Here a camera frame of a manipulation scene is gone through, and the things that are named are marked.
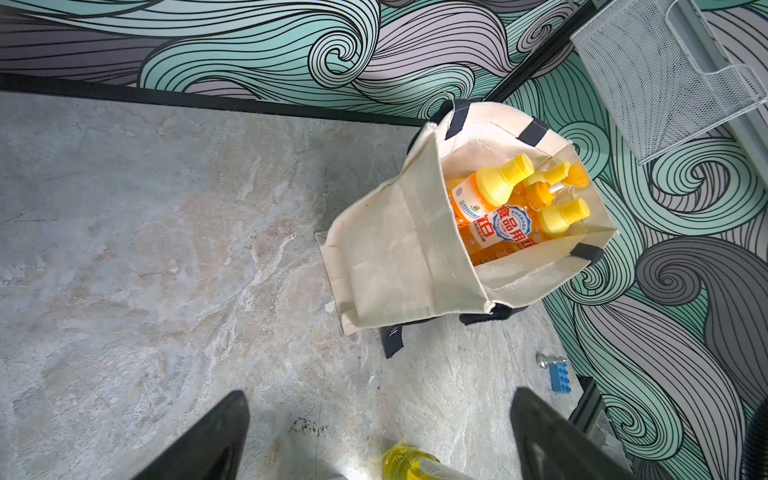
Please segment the large orange dish soap bottle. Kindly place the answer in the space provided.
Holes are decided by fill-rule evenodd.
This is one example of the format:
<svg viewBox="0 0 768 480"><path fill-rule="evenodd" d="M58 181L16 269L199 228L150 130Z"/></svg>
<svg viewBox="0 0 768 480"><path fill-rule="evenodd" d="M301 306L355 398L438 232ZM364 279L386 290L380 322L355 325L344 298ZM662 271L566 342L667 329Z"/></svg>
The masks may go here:
<svg viewBox="0 0 768 480"><path fill-rule="evenodd" d="M516 186L506 204L484 218L459 230L465 250L473 265L489 263L528 247L552 240L540 231L538 212L555 202L559 195L584 189L591 179L580 163L572 164L568 176L550 185L535 183L527 188Z"/></svg>

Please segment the beige canvas shopping bag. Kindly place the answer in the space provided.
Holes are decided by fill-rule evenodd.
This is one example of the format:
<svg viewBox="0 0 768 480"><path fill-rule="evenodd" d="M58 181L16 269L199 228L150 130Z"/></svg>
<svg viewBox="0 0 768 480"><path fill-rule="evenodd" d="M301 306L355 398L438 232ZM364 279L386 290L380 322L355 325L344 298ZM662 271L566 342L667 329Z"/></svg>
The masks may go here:
<svg viewBox="0 0 768 480"><path fill-rule="evenodd" d="M446 184L518 154L536 168L579 162L570 141L511 106L445 104L413 139L400 173L317 234L345 334L446 314L484 320L498 307L515 313L602 258L617 230L588 186L581 198L589 217L561 237L472 264Z"/></svg>

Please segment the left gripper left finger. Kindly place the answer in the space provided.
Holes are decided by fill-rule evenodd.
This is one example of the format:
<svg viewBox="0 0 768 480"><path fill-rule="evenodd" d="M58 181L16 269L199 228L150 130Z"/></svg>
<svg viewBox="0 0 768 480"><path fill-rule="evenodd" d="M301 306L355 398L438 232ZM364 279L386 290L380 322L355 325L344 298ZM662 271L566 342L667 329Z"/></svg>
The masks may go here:
<svg viewBox="0 0 768 480"><path fill-rule="evenodd" d="M233 390L134 478L235 479L249 422L246 395Z"/></svg>

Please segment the yellow cap orange bottle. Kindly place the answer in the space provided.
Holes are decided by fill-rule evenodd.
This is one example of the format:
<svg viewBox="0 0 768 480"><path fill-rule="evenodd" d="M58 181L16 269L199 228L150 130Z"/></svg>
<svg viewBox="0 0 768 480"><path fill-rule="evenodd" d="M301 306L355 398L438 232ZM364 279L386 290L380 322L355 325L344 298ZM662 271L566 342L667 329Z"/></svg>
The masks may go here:
<svg viewBox="0 0 768 480"><path fill-rule="evenodd" d="M523 185L527 188L538 182L544 182L550 185L557 184L568 176L571 166L572 164L570 162L565 161L546 170L536 170L523 181Z"/></svg>
<svg viewBox="0 0 768 480"><path fill-rule="evenodd" d="M562 205L551 205L538 212L540 231L548 238L559 238L577 222L591 215L589 205L584 199L577 198Z"/></svg>
<svg viewBox="0 0 768 480"><path fill-rule="evenodd" d="M535 172L521 153L500 166L483 166L463 179L446 181L449 203L459 228L479 221L503 206L514 188Z"/></svg>

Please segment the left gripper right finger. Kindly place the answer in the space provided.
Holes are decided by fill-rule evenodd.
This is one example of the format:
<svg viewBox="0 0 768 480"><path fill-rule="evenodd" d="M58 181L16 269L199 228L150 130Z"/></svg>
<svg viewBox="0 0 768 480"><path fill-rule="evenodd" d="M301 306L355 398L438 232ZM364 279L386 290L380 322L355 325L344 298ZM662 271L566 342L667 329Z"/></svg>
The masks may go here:
<svg viewBox="0 0 768 480"><path fill-rule="evenodd" d="M525 480L634 477L527 387L516 389L510 421Z"/></svg>

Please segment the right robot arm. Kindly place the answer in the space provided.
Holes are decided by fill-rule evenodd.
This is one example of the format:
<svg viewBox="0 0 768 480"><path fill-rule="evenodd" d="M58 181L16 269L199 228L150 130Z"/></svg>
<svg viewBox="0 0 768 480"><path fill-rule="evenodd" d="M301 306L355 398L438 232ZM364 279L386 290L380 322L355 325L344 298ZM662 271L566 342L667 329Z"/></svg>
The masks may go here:
<svg viewBox="0 0 768 480"><path fill-rule="evenodd" d="M767 480L768 463L768 401L755 410L748 427L743 446L741 478L746 480Z"/></svg>

